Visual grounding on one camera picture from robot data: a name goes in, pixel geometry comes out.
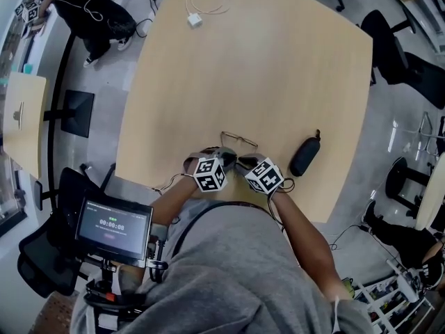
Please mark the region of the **small black monitor screen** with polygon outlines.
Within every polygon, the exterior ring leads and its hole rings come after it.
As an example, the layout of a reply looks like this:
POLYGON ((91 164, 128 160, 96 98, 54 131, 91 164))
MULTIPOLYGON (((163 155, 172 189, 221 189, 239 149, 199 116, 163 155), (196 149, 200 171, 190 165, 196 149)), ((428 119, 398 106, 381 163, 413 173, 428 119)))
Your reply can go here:
POLYGON ((150 206, 89 192, 75 239, 89 255, 145 268, 152 214, 150 206))

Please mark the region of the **small metal clamp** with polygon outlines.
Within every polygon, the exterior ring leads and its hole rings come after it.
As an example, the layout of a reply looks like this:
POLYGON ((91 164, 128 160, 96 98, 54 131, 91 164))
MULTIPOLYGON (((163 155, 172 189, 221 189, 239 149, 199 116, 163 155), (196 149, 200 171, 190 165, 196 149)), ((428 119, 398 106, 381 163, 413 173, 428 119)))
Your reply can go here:
POLYGON ((24 111, 24 102, 20 102, 18 110, 13 113, 13 120, 17 122, 18 130, 22 129, 22 119, 24 111))

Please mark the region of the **black reclined office chair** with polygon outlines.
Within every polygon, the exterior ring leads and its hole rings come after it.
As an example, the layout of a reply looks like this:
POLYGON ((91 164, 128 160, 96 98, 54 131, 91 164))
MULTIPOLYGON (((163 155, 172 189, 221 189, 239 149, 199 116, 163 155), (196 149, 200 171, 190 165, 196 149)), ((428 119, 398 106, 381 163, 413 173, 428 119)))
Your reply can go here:
POLYGON ((373 40, 372 66, 389 85, 407 84, 434 107, 445 109, 445 69, 403 51, 379 10, 371 11, 360 28, 373 40))

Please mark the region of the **small wooden table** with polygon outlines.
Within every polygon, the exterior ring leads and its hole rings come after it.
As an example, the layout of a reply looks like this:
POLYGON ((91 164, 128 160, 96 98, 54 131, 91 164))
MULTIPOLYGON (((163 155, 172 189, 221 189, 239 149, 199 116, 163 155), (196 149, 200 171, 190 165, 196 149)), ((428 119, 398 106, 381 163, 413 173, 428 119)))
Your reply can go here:
POLYGON ((44 77, 11 72, 3 112, 3 149, 28 174, 41 176, 41 126, 47 100, 48 81, 44 77), (13 113, 24 102, 22 129, 13 113))

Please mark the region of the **black mesh office chair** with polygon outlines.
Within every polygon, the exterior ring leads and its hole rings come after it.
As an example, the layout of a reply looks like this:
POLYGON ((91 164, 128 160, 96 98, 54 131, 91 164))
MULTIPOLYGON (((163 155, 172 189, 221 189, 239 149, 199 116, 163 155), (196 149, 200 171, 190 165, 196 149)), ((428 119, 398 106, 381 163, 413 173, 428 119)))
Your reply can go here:
POLYGON ((54 292, 70 296, 77 278, 88 278, 81 272, 84 262, 109 268, 102 260, 96 260, 81 249, 75 233, 86 192, 104 194, 115 167, 115 164, 110 166, 99 186, 88 177, 85 164, 81 164, 80 173, 64 168, 59 188, 49 194, 57 197, 55 209, 42 226, 20 241, 17 270, 26 284, 42 298, 46 299, 54 292))

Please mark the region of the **thin-framed eyeglasses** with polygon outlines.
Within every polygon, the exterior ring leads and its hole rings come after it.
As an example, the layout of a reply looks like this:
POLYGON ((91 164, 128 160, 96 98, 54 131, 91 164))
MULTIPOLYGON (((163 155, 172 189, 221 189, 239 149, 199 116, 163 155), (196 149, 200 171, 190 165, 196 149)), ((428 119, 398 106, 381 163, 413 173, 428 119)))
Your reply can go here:
POLYGON ((244 138, 242 136, 239 136, 239 135, 231 133, 231 132, 221 131, 220 132, 221 144, 224 143, 225 138, 230 138, 230 139, 233 139, 235 141, 240 141, 242 143, 246 143, 249 146, 251 146, 252 148, 254 148, 255 150, 257 150, 258 147, 259 147, 257 143, 255 143, 254 141, 252 141, 252 140, 250 140, 248 138, 244 138))

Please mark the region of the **person's right forearm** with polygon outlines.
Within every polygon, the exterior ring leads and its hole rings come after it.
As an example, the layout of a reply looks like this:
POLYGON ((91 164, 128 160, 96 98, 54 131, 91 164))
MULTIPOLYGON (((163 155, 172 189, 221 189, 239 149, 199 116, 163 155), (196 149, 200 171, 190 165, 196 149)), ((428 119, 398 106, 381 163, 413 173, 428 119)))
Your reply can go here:
POLYGON ((334 265, 332 251, 323 235, 286 193, 275 193, 272 201, 286 230, 290 245, 302 269, 324 297, 333 302, 351 300, 334 265))

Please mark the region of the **black stool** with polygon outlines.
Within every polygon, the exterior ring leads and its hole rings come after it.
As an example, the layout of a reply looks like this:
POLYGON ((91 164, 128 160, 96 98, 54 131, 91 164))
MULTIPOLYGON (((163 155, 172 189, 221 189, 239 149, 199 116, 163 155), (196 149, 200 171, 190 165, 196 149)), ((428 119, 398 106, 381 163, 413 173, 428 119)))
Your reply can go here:
POLYGON ((410 202, 401 196, 401 191, 407 180, 416 182, 422 186, 427 186, 432 176, 434 166, 428 162, 428 174, 410 168, 405 157, 397 158, 392 164, 385 182, 385 194, 389 199, 395 200, 407 208, 406 216, 416 219, 420 208, 422 196, 415 196, 414 202, 410 202))

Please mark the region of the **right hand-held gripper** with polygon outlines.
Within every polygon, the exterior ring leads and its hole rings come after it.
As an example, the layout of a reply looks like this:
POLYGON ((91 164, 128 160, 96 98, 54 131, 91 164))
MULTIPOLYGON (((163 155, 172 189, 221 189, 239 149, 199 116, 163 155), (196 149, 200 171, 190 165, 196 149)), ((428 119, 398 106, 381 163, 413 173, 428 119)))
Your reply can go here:
POLYGON ((269 157, 256 153, 240 156, 236 172, 245 176, 254 191, 266 195, 274 192, 284 182, 278 166, 269 157))

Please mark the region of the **black table base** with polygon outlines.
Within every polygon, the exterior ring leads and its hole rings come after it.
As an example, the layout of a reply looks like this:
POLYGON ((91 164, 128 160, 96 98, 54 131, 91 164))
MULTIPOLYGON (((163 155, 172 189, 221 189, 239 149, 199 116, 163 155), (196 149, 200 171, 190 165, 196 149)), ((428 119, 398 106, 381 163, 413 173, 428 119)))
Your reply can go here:
POLYGON ((60 120, 62 131, 88 138, 94 99, 93 93, 66 90, 62 109, 45 111, 43 120, 60 120))

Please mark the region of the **person's grey sweatshirt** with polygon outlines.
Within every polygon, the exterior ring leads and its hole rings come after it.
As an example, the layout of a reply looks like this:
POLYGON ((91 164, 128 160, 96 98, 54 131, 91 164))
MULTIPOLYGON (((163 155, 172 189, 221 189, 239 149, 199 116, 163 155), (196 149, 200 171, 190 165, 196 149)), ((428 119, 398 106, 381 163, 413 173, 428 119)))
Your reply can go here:
POLYGON ((118 269, 122 292, 144 294, 146 308, 108 334, 373 334, 365 305, 325 298, 256 207, 189 200, 164 258, 160 283, 118 269))

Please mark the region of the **silver-framed black chair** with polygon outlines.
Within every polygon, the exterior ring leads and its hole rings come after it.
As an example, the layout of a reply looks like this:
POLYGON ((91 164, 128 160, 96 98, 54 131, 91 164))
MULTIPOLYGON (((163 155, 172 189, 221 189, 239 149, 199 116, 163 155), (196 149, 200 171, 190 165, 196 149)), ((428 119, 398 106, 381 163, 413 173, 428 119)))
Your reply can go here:
POLYGON ((418 128, 418 140, 419 152, 426 152, 434 157, 445 153, 445 116, 439 119, 438 129, 435 129, 428 112, 424 112, 418 128))

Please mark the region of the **black monitor mount rig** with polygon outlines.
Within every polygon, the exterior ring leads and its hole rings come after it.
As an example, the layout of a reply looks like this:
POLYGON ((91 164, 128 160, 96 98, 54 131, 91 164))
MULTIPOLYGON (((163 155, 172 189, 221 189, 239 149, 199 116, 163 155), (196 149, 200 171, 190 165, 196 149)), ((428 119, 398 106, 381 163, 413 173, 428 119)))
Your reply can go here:
MULTIPOLYGON (((167 262, 161 259, 167 233, 168 228, 158 223, 151 224, 148 233, 143 268, 149 269, 150 279, 154 283, 161 283, 163 272, 168 269, 167 262)), ((84 260, 102 271, 100 280, 91 280, 87 283, 87 294, 84 296, 85 302, 98 311, 98 315, 111 315, 119 322, 132 321, 147 309, 144 295, 121 295, 112 288, 117 267, 110 260, 96 260, 89 255, 85 256, 84 260)))

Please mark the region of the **round wooden table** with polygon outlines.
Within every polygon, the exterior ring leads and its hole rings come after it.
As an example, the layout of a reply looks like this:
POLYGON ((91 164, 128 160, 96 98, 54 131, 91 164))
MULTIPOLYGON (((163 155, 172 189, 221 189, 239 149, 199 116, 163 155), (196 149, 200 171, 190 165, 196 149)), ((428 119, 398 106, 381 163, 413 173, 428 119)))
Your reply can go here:
POLYGON ((444 198, 445 152, 439 157, 428 181, 416 218, 416 230, 423 230, 430 227, 442 206, 444 198))

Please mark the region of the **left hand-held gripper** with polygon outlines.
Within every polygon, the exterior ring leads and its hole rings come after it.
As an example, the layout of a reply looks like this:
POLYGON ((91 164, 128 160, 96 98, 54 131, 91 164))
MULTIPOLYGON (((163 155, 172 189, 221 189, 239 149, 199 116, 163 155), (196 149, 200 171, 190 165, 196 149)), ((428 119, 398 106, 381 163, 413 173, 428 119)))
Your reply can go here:
POLYGON ((183 167, 202 193, 216 192, 227 186, 225 170, 232 170, 236 159, 237 154, 231 148, 210 147, 189 154, 183 167))

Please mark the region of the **black glasses case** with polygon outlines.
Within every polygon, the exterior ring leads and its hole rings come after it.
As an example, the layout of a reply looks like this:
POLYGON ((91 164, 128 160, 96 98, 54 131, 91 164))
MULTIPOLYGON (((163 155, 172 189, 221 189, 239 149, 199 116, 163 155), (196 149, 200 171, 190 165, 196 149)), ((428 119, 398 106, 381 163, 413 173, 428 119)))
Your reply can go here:
POLYGON ((316 130, 315 136, 307 138, 296 150, 289 163, 289 170, 294 177, 302 176, 321 147, 321 131, 316 130))

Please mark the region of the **person's left forearm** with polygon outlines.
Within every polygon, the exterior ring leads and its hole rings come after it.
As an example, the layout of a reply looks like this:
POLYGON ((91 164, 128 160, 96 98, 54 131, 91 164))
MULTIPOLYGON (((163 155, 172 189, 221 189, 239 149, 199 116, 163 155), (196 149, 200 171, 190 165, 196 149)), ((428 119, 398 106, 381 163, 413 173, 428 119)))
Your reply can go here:
POLYGON ((152 222, 168 227, 181 212, 186 201, 197 190, 192 177, 184 177, 156 199, 150 206, 153 209, 152 222))

